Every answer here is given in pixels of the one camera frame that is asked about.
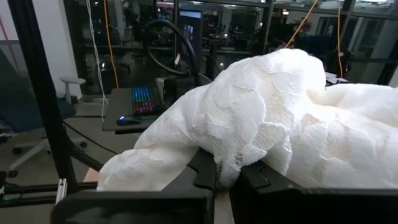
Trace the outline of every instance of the white cable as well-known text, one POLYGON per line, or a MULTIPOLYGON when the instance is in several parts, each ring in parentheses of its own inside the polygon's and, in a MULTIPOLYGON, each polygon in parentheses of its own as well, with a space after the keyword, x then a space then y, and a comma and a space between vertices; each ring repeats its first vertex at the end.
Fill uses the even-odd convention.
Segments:
POLYGON ((105 102, 106 102, 106 104, 108 104, 108 100, 105 97, 104 86, 103 86, 103 83, 102 83, 102 75, 101 75, 101 68, 100 68, 100 56, 98 55, 97 45, 95 44, 94 26, 93 26, 93 20, 91 19, 90 0, 86 0, 86 5, 87 5, 88 17, 89 17, 89 20, 90 20, 90 34, 91 34, 91 39, 93 40, 94 55, 95 55, 95 60, 96 60, 96 63, 97 63, 98 81, 99 81, 99 86, 101 87, 101 92, 102 92, 101 118, 102 118, 102 121, 104 121, 104 106, 105 106, 105 102))

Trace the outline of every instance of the white cloth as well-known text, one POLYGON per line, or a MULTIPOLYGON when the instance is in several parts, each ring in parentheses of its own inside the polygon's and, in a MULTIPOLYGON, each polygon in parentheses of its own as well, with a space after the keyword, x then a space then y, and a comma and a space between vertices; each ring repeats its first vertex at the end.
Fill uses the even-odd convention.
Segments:
MULTIPOLYGON (((398 187, 398 90, 325 89, 321 61, 282 49, 230 65, 182 96, 102 168, 98 190, 162 190, 198 146, 212 153, 220 187, 262 159, 304 187, 398 187)), ((216 207, 217 223, 231 213, 216 207)))

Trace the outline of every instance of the chair armrest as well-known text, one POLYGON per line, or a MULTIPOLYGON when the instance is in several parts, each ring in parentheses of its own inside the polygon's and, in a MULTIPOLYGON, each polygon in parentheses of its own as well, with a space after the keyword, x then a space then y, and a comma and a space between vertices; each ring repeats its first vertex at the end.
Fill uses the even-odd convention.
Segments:
POLYGON ((60 80, 67 84, 79 84, 79 85, 86 82, 85 79, 75 78, 75 77, 61 77, 60 80))

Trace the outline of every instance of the computer mouse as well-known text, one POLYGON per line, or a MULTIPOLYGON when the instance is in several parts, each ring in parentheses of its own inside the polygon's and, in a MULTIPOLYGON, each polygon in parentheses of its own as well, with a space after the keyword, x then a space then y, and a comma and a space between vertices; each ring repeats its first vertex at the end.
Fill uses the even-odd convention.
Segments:
POLYGON ((141 118, 134 115, 121 116, 116 122, 116 124, 118 124, 119 126, 127 126, 127 125, 140 124, 140 123, 141 123, 141 118))

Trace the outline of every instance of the chair base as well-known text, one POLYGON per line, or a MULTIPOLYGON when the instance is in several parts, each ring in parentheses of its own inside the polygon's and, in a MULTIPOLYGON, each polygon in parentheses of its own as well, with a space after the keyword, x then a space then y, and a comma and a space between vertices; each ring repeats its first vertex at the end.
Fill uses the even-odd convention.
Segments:
MULTIPOLYGON (((71 138, 72 142, 75 143, 78 147, 80 148, 85 148, 87 146, 87 143, 85 142, 85 138, 71 138)), ((15 149, 19 149, 22 147, 32 147, 31 149, 29 149, 29 151, 27 151, 23 156, 21 156, 21 158, 19 158, 17 161, 13 162, 10 166, 9 166, 9 170, 10 170, 10 175, 9 177, 15 177, 17 175, 17 168, 19 166, 21 166, 23 163, 25 163, 28 159, 34 157, 36 154, 38 154, 41 151, 46 150, 47 153, 51 154, 51 149, 50 149, 50 145, 49 145, 49 140, 47 138, 42 139, 38 144, 36 144, 36 142, 28 142, 28 143, 24 143, 24 144, 18 144, 15 146, 15 149)))

